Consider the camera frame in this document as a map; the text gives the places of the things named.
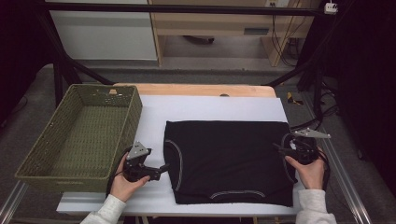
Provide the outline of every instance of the gray floor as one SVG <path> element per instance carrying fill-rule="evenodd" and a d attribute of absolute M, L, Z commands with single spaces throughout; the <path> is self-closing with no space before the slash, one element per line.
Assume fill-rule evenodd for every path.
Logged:
<path fill-rule="evenodd" d="M 182 36 L 168 38 L 162 67 L 139 63 L 120 66 L 122 69 L 96 70 L 103 76 L 118 82 L 157 82 L 157 83 L 206 83 L 206 84 L 248 84 L 261 85 L 284 75 L 292 67 L 280 64 L 269 66 L 266 54 L 257 37 L 216 37 L 212 45 L 200 40 Z M 298 78 L 292 78 L 282 86 L 276 87 L 276 95 L 282 100 L 290 126 L 311 119 L 306 105 L 287 103 L 287 92 L 301 99 L 295 89 Z M 20 111 L 19 106 L 27 104 Z M 323 99 L 325 106 L 334 104 L 332 97 Z M 3 204 L 16 183 L 14 174 L 24 156 L 44 129 L 55 109 L 53 75 L 50 68 L 42 69 L 36 77 L 25 98 L 0 131 L 0 204 Z M 342 119 L 332 115 L 324 120 L 323 126 L 332 135 L 332 143 L 346 167 L 352 182 L 361 196 L 373 223 L 396 223 L 396 200 L 390 194 L 374 166 L 361 161 L 356 154 L 350 133 Z M 55 212 L 62 196 L 59 192 L 43 192 L 29 188 L 22 199 L 14 218 L 48 218 L 79 220 Z M 347 207 L 343 191 L 332 175 L 327 190 L 328 211 L 334 213 L 338 223 L 356 223 Z M 281 220 L 293 220 L 282 217 Z M 275 223 L 272 218 L 261 218 L 260 223 Z"/>

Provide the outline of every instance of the white sleeve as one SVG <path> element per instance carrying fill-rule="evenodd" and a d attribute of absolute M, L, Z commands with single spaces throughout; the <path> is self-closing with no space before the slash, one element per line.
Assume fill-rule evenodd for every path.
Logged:
<path fill-rule="evenodd" d="M 125 202 L 109 194 L 101 209 L 89 213 L 81 223 L 116 224 L 125 206 Z"/>
<path fill-rule="evenodd" d="M 297 214 L 296 224 L 335 224 L 333 214 L 327 213 L 326 192 L 321 189 L 303 189 L 299 191 L 300 205 L 303 208 Z"/>

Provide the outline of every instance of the green wicker basket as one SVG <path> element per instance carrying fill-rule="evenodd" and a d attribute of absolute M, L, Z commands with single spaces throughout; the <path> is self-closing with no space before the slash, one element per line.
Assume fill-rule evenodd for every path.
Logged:
<path fill-rule="evenodd" d="M 71 85 L 15 177 L 42 190 L 105 192 L 141 111 L 136 87 Z"/>

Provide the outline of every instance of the white tabletop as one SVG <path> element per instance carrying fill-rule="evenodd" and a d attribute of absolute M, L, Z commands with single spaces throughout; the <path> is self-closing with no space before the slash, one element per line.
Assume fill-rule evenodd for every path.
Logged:
<path fill-rule="evenodd" d="M 135 141 L 152 148 L 145 165 L 160 167 L 163 159 L 165 123 L 181 120 L 247 120 L 287 122 L 283 106 L 277 98 L 162 96 L 141 95 L 142 115 Z M 159 181 L 150 181 L 139 189 L 124 209 L 128 216 L 195 216 L 195 217 L 265 217 L 295 215 L 299 181 L 293 190 L 293 207 L 260 203 L 176 204 L 168 173 Z M 57 211 L 70 215 L 86 215 L 97 211 L 105 200 L 104 193 L 66 192 Z"/>

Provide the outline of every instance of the folded black shirt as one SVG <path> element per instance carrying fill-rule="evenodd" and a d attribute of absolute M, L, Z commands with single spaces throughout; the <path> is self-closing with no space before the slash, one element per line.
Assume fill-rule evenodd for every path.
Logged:
<path fill-rule="evenodd" d="M 286 122 L 167 121 L 163 155 L 176 203 L 293 206 L 295 170 L 273 147 L 287 133 Z"/>

